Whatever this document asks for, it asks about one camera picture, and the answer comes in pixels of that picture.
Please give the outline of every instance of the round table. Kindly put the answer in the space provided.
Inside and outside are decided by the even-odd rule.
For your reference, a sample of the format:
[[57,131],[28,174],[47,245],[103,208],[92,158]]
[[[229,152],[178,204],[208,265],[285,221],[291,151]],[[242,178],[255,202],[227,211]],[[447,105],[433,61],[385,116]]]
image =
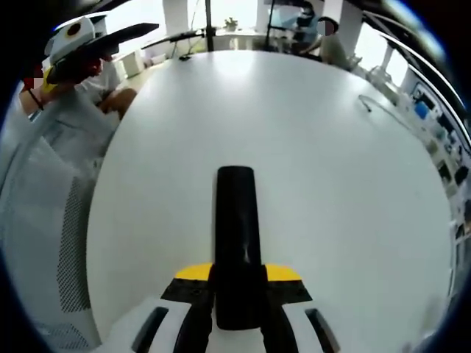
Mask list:
[[[247,165],[262,260],[301,275],[340,347],[398,352],[417,339],[445,308],[450,208],[423,145],[359,94],[388,104],[361,78],[285,54],[196,54],[154,72],[93,196],[88,289],[101,338],[178,270],[212,260],[217,169]],[[257,332],[214,329],[208,352],[264,350]]]

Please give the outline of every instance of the bright window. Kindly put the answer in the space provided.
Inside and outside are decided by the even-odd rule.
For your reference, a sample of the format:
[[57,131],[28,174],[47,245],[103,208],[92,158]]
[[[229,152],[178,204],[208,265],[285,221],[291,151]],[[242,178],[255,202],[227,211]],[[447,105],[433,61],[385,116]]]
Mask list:
[[108,34],[143,22],[159,24],[160,26],[147,35],[120,44],[119,52],[121,54],[137,50],[146,42],[163,38],[166,35],[162,0],[131,0],[111,10],[108,16],[105,17]]
[[[257,23],[257,4],[257,0],[211,0],[211,24],[223,27],[224,20],[232,17],[238,28],[253,28]],[[206,27],[205,0],[188,0],[188,27]]]
[[386,72],[391,75],[392,83],[400,87],[406,77],[407,68],[407,60],[397,50],[394,50],[386,68]]
[[371,70],[383,63],[388,43],[370,25],[361,25],[360,35],[355,47],[355,55],[362,57],[360,66],[365,70]]

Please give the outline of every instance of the potted plant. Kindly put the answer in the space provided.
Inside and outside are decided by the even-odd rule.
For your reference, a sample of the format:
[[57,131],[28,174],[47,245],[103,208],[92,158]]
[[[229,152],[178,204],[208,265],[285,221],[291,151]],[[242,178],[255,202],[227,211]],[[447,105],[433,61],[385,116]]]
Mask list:
[[232,17],[224,20],[224,29],[228,32],[234,32],[238,26],[238,21]]

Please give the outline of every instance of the white table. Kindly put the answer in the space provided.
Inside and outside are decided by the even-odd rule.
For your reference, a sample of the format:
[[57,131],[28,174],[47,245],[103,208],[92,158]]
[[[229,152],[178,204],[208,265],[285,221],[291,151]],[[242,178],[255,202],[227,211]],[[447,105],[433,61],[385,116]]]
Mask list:
[[[179,269],[211,260],[216,171],[248,165],[263,261],[300,273],[343,352],[399,352],[417,338],[443,311],[450,208],[422,144],[358,94],[386,102],[352,74],[284,54],[219,51],[156,71],[93,198],[101,337]],[[208,352],[264,350],[256,332],[215,329]]]

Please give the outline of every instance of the office desk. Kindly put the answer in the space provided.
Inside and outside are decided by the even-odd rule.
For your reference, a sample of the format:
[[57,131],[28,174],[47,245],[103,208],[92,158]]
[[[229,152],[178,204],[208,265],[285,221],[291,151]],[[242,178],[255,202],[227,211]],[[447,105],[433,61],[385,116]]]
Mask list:
[[[291,266],[346,352],[398,352],[443,310],[450,210],[428,153],[368,82],[300,57],[216,51],[169,60],[107,152],[88,225],[102,339],[181,268],[211,261],[217,169],[255,170],[262,260]],[[208,352],[264,352],[213,330]]]

